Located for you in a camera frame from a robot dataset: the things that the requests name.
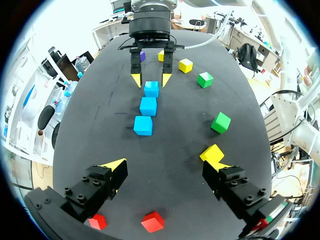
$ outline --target chair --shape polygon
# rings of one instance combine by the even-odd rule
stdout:
[[[191,25],[194,25],[194,28],[193,28],[193,31],[200,31],[201,29],[200,29],[200,27],[202,27],[203,25],[205,25],[206,23],[205,23],[205,21],[203,21],[203,20],[197,20],[197,19],[191,19],[190,21],[189,21],[189,23],[191,24]]]

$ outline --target backpack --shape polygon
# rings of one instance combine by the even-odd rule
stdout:
[[[257,51],[254,46],[249,43],[243,44],[238,48],[238,59],[242,66],[254,72],[258,72]]]

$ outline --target green cube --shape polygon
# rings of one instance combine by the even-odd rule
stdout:
[[[197,83],[204,89],[211,86],[214,81],[214,77],[211,76],[208,72],[199,74]]]
[[[216,116],[213,123],[211,124],[211,128],[218,133],[223,134],[225,131],[227,131],[230,122],[230,117],[223,114],[222,112],[219,112],[218,116]]]

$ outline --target person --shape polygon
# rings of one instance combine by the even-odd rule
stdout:
[[[307,66],[304,69],[304,77],[303,82],[307,86],[305,87],[305,90],[309,90],[312,86],[312,84],[316,81],[316,79],[319,77],[319,71],[317,69],[319,68],[319,57],[317,55],[317,51],[314,51],[307,60]]]
[[[183,0],[178,0],[176,8],[173,10],[174,18],[171,20],[171,25],[175,30],[199,30],[205,33],[207,30],[206,23],[204,25],[197,26],[189,23],[190,20],[205,20],[206,16],[203,14],[201,8],[192,7],[183,2]]]

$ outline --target purple cube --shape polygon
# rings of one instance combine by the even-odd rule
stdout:
[[[146,59],[146,53],[144,51],[140,52],[140,62],[144,61]]]

